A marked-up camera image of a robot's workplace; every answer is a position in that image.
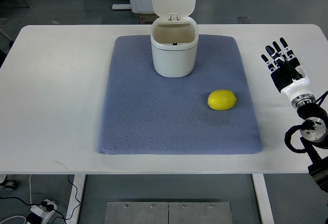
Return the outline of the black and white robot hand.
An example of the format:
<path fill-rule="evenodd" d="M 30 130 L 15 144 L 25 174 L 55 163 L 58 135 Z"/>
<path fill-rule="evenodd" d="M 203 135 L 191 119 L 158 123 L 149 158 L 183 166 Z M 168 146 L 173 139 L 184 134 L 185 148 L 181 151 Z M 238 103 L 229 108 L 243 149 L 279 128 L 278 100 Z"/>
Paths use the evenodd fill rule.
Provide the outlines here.
<path fill-rule="evenodd" d="M 290 101 L 302 96 L 313 96 L 309 89 L 309 77 L 283 37 L 279 42 L 273 41 L 271 45 L 267 45 L 265 50 L 266 54 L 262 54 L 261 58 L 279 93 L 286 95 Z"/>

